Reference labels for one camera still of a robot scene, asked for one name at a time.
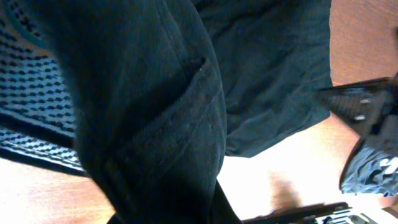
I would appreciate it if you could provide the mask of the black shorts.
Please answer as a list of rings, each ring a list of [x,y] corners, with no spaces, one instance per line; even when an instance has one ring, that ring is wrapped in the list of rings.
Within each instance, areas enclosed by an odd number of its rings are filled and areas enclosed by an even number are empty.
[[[239,223],[218,182],[329,117],[330,0],[1,2],[1,157],[92,178],[111,223]]]

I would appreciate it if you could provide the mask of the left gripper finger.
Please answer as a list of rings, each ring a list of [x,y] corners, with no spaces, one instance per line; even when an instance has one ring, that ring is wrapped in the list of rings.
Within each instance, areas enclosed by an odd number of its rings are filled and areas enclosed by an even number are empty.
[[[319,89],[317,100],[361,142],[375,137],[397,141],[397,76]]]

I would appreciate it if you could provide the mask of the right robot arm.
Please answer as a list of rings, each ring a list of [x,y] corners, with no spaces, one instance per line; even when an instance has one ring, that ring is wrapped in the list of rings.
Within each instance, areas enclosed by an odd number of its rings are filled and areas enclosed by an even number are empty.
[[[243,221],[244,224],[397,224],[391,208],[354,208],[346,202],[319,203],[306,207],[276,210],[269,215]]]

